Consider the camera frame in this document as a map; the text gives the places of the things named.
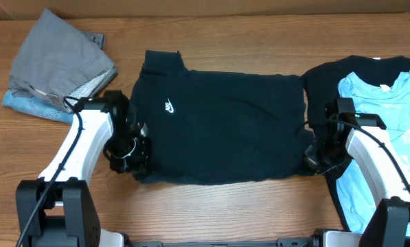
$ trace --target white logo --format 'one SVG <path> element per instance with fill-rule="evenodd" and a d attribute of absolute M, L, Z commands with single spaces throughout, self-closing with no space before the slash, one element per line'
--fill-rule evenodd
<path fill-rule="evenodd" d="M 165 110 L 168 111 L 169 113 L 174 112 L 174 108 L 172 107 L 170 99 L 168 99 L 168 102 L 165 102 Z"/>

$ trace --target black clothing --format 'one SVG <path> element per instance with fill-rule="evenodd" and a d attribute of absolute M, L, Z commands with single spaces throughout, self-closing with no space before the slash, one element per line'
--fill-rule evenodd
<path fill-rule="evenodd" d="M 215 185 L 311 175 L 312 132 L 296 75 L 190 71 L 181 55 L 147 51 L 130 102 L 152 140 L 143 182 Z"/>
<path fill-rule="evenodd" d="M 410 59 L 404 56 L 375 60 L 361 56 L 349 56 L 336 62 L 327 62 L 307 71 L 301 77 L 308 98 L 308 122 L 315 137 L 323 140 L 327 128 L 326 105 L 339 97 L 338 83 L 351 72 L 373 86 L 392 86 L 400 72 L 410 70 Z"/>

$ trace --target wooden table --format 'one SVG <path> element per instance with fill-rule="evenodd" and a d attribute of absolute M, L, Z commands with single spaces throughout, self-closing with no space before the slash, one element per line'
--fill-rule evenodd
<path fill-rule="evenodd" d="M 146 49 L 179 50 L 188 69 L 301 75 L 350 54 L 410 57 L 410 14 L 82 19 L 80 30 L 106 34 L 119 69 L 108 89 L 130 95 Z M 35 179 L 69 130 L 63 123 L 1 106 L 11 62 L 34 21 L 0 21 L 0 246 L 19 236 L 14 192 Z M 140 185 L 111 172 L 102 156 L 91 181 L 102 227 L 132 240 L 272 240 L 341 228 L 324 177 L 203 187 Z"/>

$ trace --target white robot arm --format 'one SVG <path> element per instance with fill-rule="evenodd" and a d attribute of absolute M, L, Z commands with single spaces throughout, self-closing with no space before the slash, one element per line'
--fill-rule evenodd
<path fill-rule="evenodd" d="M 407 166 L 394 150 L 388 132 L 379 127 L 363 126 L 362 129 L 368 131 L 385 144 L 385 147 L 392 153 L 410 183 L 410 173 L 407 171 Z M 405 189 L 405 184 L 402 182 L 394 164 L 376 142 L 361 131 L 352 129 L 345 147 L 348 154 L 356 160 L 360 167 L 376 206 L 383 198 L 389 199 L 393 196 L 398 196 L 405 202 L 410 202 L 410 194 Z"/>
<path fill-rule="evenodd" d="M 113 136 L 113 122 L 110 113 L 103 113 L 101 110 L 82 110 L 80 116 L 84 130 L 56 181 L 65 182 L 69 178 L 75 177 L 78 180 L 85 180 L 87 185 L 90 185 L 93 169 L 101 150 Z M 79 128 L 78 122 L 78 118 L 74 115 L 69 134 L 67 134 L 55 158 L 40 173 L 39 178 L 44 178 L 46 182 L 51 180 L 76 137 Z"/>

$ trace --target gray cloth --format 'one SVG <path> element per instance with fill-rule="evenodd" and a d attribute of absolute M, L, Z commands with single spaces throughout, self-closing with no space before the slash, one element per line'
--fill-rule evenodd
<path fill-rule="evenodd" d="M 70 111 L 63 97 L 105 74 L 113 61 L 100 49 L 99 42 L 89 40 L 81 31 L 57 17 L 48 9 L 29 32 L 15 57 L 9 87 L 15 96 L 32 95 L 61 110 Z M 108 81 L 102 80 L 99 90 Z M 89 92 L 92 96 L 96 90 Z"/>
<path fill-rule="evenodd" d="M 104 47 L 105 39 L 104 39 L 104 34 L 97 34 L 97 33 L 91 33 L 87 31 L 81 31 L 82 34 L 86 36 L 87 39 L 89 39 L 91 42 L 94 42 L 100 49 Z"/>

